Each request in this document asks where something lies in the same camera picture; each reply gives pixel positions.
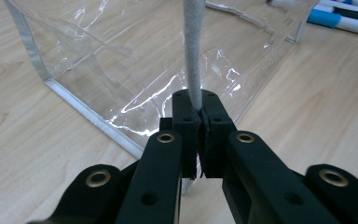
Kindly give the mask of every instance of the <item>wooden table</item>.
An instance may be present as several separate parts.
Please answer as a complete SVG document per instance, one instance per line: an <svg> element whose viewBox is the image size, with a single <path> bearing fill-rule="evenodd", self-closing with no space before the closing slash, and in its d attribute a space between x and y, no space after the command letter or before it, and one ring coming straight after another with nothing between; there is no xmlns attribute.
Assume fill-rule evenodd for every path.
<svg viewBox="0 0 358 224"><path fill-rule="evenodd" d="M358 177L358 35L306 28L238 128L301 174L330 163ZM0 1L0 223L46 218L83 169L134 161L43 84ZM233 222L220 180L197 180L181 222Z"/></svg>

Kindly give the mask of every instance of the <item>plastic sheet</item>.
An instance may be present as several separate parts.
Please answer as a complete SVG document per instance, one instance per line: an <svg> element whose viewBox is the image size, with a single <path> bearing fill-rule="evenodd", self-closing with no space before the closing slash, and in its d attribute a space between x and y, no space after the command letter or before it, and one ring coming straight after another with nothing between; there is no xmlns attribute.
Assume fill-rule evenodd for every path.
<svg viewBox="0 0 358 224"><path fill-rule="evenodd" d="M180 0L6 0L43 80L135 157L186 87ZM302 34L315 0L207 1L202 88L238 120Z"/></svg>

